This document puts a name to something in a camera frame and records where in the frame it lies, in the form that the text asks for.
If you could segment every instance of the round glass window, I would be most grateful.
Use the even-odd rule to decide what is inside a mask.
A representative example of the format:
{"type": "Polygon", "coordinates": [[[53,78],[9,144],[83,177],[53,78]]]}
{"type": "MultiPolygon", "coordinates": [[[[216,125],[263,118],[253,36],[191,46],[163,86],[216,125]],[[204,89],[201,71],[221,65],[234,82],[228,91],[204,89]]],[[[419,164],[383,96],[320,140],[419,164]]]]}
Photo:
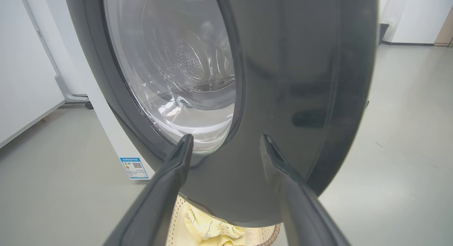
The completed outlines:
{"type": "Polygon", "coordinates": [[[173,143],[194,153],[228,135],[236,98],[230,43],[216,0],[104,0],[116,58],[131,93],[173,143]]]}

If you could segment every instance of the yellow clothing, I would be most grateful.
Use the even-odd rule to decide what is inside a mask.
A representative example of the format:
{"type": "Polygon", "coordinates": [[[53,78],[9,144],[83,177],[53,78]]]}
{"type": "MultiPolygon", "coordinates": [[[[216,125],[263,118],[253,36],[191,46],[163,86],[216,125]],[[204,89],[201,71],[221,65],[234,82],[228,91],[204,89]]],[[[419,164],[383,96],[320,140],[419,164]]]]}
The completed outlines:
{"type": "Polygon", "coordinates": [[[245,231],[186,204],[185,223],[199,246],[244,246],[245,231]]]}

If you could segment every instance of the blue and white sticker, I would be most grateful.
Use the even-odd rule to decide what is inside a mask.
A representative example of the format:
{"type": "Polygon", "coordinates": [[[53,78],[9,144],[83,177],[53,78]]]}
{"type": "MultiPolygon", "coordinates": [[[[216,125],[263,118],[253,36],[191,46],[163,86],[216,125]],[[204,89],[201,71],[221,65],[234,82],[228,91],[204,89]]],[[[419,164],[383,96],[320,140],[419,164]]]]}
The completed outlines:
{"type": "Polygon", "coordinates": [[[131,179],[149,179],[139,158],[120,158],[131,179]]]}

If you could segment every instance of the washing machine door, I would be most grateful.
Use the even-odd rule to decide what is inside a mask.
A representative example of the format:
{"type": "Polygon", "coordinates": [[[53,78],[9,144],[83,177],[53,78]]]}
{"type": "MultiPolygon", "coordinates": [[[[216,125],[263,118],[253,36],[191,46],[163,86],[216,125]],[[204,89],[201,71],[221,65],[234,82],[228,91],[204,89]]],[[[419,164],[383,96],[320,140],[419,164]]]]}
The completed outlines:
{"type": "Polygon", "coordinates": [[[195,206],[243,227],[281,222],[259,139],[317,195],[341,166],[366,102],[377,0],[67,0],[112,111],[159,170],[194,137],[195,206]]]}

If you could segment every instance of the black baseboard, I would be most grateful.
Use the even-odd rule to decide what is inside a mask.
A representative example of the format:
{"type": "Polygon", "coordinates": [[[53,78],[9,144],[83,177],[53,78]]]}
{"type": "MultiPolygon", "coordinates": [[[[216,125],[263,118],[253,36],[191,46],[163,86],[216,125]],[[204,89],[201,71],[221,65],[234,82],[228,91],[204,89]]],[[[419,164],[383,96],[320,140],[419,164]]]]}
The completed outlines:
{"type": "Polygon", "coordinates": [[[434,46],[434,43],[406,43],[406,42],[389,42],[382,41],[383,44],[387,45],[398,45],[398,46],[434,46]]]}

